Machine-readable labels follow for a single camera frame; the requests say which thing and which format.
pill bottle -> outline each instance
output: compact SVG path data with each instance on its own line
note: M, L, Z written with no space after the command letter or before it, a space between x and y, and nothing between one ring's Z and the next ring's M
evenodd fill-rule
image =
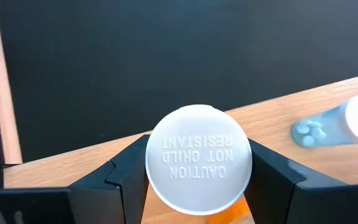
M251 212L244 198L228 209L207 217L207 224L254 224Z
M145 168L158 197L189 215L226 210L244 194L252 153L241 126L208 105L166 115L146 146Z
M358 144L358 95L335 108L296 122L291 136L301 147Z

wooden surface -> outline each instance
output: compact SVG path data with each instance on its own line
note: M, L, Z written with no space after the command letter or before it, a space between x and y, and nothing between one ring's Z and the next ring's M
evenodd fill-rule
M358 77L321 86L254 105L230 110L249 138L331 177L358 183L358 146L319 149L298 147L289 135L291 125L301 118L333 108L358 95ZM140 134L28 162L5 170L5 186L67 186L98 168ZM166 206L149 187L144 223L202 223Z
M0 132L5 164L22 163L22 153L13 111L11 87L7 76L0 33Z

white pill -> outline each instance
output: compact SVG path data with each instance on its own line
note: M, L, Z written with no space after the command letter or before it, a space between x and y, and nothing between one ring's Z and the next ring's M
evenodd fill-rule
M310 134L317 140L323 140L327 136L321 128L312 128Z
M182 107L164 117L146 146L146 173L168 206L190 215L223 211L243 195L252 171L246 134L212 106Z
M314 128L314 127L322 128L323 127L323 125L321 123L317 122L317 121L313 121L312 123L309 124L309 126L311 128Z
M302 144L304 147L311 147L315 142L316 140L312 136L305 136L302 139Z
M313 122L311 120L308 120L308 119L299 121L300 125L309 125L311 123L313 123Z
M296 127L296 130L298 131L299 134L308 134L309 131L310 131L310 128L309 128L309 126L307 126L307 125L301 125L301 124L299 124L299 125Z

black background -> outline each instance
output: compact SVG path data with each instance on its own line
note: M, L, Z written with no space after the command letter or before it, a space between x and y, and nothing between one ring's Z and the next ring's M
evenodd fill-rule
M0 0L25 162L358 76L355 0Z

wooden table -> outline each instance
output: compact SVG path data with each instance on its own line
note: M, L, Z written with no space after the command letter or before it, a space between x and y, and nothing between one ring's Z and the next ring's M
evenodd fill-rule
M358 95L358 77L244 106L227 113L242 126L249 138L331 177L349 184L358 184L358 146L303 149L289 135L291 125L297 120L333 108L354 95ZM11 167L4 171L5 187L67 186L98 168L140 135ZM149 187L143 221L203 223L205 219L172 210Z

